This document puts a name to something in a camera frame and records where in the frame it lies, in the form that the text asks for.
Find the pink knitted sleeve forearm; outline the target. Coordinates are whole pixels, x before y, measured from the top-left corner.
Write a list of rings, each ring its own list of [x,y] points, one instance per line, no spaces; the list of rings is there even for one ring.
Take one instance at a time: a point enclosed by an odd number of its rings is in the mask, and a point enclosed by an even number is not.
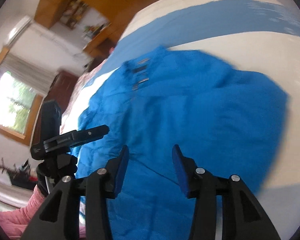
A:
[[[25,207],[0,211],[0,226],[10,239],[20,239],[34,214],[48,196],[47,189],[37,184]]]

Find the black gloved left hand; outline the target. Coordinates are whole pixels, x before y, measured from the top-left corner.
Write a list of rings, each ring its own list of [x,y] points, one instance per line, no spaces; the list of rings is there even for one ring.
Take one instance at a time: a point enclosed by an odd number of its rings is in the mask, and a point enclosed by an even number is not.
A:
[[[37,186],[40,192],[43,194],[44,197],[47,197],[49,192],[46,184],[46,178],[52,177],[50,170],[46,162],[40,163],[37,168]],[[72,178],[75,177],[75,173],[77,172],[77,165],[69,164],[65,165],[63,168],[57,170],[57,175],[55,176],[55,184],[57,184],[64,176],[71,176]]]

